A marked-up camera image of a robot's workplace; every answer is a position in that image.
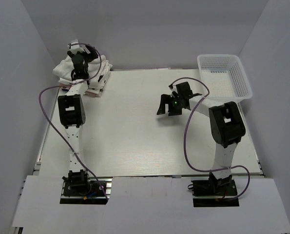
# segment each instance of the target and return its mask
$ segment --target white tabletop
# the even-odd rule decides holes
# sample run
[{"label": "white tabletop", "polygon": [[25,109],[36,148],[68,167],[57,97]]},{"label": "white tabletop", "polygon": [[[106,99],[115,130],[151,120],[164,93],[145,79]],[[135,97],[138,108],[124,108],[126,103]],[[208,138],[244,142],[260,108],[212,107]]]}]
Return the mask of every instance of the white tabletop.
[{"label": "white tabletop", "polygon": [[[246,178],[235,178],[238,191]],[[13,227],[23,234],[290,233],[273,179],[253,178],[239,207],[193,207],[189,178],[117,177],[103,205],[60,204],[63,180],[28,176]]]},{"label": "white tabletop", "polygon": [[[86,113],[83,147],[86,165],[97,176],[195,175],[183,154],[183,133],[190,111],[183,115],[156,116],[160,95],[180,77],[200,78],[198,70],[114,71],[100,98],[82,98]],[[189,80],[193,92],[202,93]],[[56,103],[53,123],[64,133]],[[236,148],[233,165],[244,165],[259,174],[254,145],[248,136]],[[195,112],[187,136],[188,157],[199,169],[210,169],[215,153],[210,121]],[[65,176],[69,171],[68,146],[50,128],[41,153],[40,175]],[[233,174],[244,174],[241,168]]]}]

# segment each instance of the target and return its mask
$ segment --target robotic arm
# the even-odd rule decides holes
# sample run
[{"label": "robotic arm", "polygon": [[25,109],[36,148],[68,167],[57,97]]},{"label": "robotic arm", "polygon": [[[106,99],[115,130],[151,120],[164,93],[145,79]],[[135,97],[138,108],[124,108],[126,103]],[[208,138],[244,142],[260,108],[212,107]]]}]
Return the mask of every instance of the robotic arm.
[{"label": "robotic arm", "polygon": [[[181,115],[182,108],[190,110],[201,99],[201,94],[193,94],[189,83],[184,82],[173,87],[169,86],[172,94],[161,95],[160,107],[157,115],[165,114],[165,106],[168,105],[169,116]],[[234,151],[245,135],[246,129],[234,102],[221,103],[205,99],[197,109],[198,112],[210,118],[211,133],[216,142],[215,159],[212,170],[229,168],[217,172],[210,172],[209,186],[214,194],[226,190],[232,181],[230,167]]]},{"label": "robotic arm", "polygon": [[[88,89],[88,82],[81,82],[89,78],[88,62],[95,58],[92,51],[87,54],[79,45],[70,45],[68,55],[72,58],[74,70],[71,73],[72,81],[75,83],[66,95],[58,97],[59,118],[65,127],[68,141],[79,159],[85,164],[82,147],[82,126],[85,123],[85,111],[81,96]],[[75,190],[80,194],[90,190],[88,173],[78,162],[76,156],[69,149],[70,168],[68,178],[63,177],[69,190]]]}]

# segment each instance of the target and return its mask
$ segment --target white basket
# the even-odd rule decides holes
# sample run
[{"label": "white basket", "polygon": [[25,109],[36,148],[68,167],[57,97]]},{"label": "white basket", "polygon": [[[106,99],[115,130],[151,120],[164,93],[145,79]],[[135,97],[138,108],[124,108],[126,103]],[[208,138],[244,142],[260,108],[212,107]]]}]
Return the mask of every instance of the white basket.
[{"label": "white basket", "polygon": [[210,99],[240,102],[252,97],[247,75],[238,56],[199,55],[197,61],[201,80],[210,90]]}]

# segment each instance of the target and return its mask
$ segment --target white enclosure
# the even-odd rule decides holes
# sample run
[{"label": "white enclosure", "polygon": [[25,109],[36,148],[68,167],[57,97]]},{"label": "white enclosure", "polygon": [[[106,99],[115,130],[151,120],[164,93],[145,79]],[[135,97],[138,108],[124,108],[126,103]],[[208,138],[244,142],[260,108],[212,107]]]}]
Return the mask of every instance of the white enclosure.
[{"label": "white enclosure", "polygon": [[[8,234],[47,123],[39,92],[78,39],[114,69],[197,68],[201,54],[240,57],[241,102],[257,155],[290,222],[290,0],[0,0],[0,234]],[[51,114],[57,92],[43,103]]]}]

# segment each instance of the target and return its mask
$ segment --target white cloth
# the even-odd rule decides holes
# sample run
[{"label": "white cloth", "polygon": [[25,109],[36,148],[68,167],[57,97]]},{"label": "white cloth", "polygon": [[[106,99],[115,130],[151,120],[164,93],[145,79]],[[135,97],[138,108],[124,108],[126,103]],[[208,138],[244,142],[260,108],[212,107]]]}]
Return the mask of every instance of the white cloth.
[{"label": "white cloth", "polygon": [[[101,97],[102,95],[102,92],[104,91],[104,88],[105,88],[105,85],[109,79],[111,75],[111,72],[108,72],[103,78],[102,78],[102,87],[95,87],[95,88],[92,88],[92,87],[89,87],[87,89],[87,91],[85,92],[85,94],[91,96],[91,97]],[[70,84],[70,82],[66,79],[63,79],[63,78],[60,78],[59,79],[59,82],[60,84]],[[63,87],[64,90],[69,90],[69,87]]]},{"label": "white cloth", "polygon": [[[106,57],[104,55],[101,56],[101,61],[101,69],[98,75],[90,80],[90,88],[101,89],[107,82],[112,65],[109,64],[109,61],[106,60]],[[97,58],[88,64],[88,73],[90,77],[94,76],[98,71],[99,63],[100,59]],[[53,74],[60,77],[60,83],[69,84],[72,81],[71,72],[73,69],[74,67],[72,60],[69,56],[67,56],[65,60],[61,61],[60,64],[53,69]]]}]

